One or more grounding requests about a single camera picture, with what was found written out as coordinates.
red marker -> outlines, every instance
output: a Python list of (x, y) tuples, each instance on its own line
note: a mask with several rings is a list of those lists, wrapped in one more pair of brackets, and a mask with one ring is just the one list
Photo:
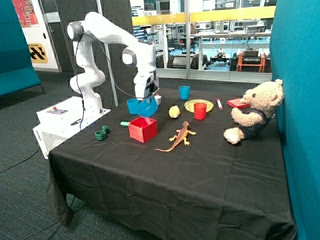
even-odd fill
[(216, 99), (216, 102), (217, 102), (218, 105), (219, 105), (219, 109), (222, 110), (223, 107), (222, 107), (222, 105), (221, 105), (220, 99), (217, 98), (217, 99)]

red block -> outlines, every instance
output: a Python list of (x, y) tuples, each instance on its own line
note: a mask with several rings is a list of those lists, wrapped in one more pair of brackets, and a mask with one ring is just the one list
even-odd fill
[(148, 117), (138, 117), (129, 122), (130, 137), (145, 143), (158, 133), (157, 121)]
[(244, 108), (250, 107), (248, 103), (241, 103), (240, 98), (229, 100), (227, 103), (231, 107), (238, 108), (238, 109), (244, 109)]

teddy bear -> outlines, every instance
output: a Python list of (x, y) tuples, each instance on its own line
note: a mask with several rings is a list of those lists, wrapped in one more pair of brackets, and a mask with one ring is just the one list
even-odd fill
[(249, 104), (249, 108), (233, 108), (231, 116), (239, 124), (224, 132), (225, 139), (231, 144), (237, 144), (259, 134), (269, 123), (275, 109), (284, 99), (283, 81), (264, 82), (249, 89), (240, 99), (240, 103)]

teal partition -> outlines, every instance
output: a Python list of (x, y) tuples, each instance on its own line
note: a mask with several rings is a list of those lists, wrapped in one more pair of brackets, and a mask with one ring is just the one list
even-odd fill
[(320, 2), (278, 0), (272, 78), (283, 80), (277, 110), (297, 239), (320, 239)]
[(0, 96), (40, 85), (11, 0), (0, 8)]

glass wall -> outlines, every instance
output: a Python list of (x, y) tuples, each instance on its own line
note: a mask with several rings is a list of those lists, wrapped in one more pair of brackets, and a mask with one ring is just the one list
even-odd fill
[(131, 0), (137, 38), (156, 46), (157, 74), (269, 81), (276, 0)]

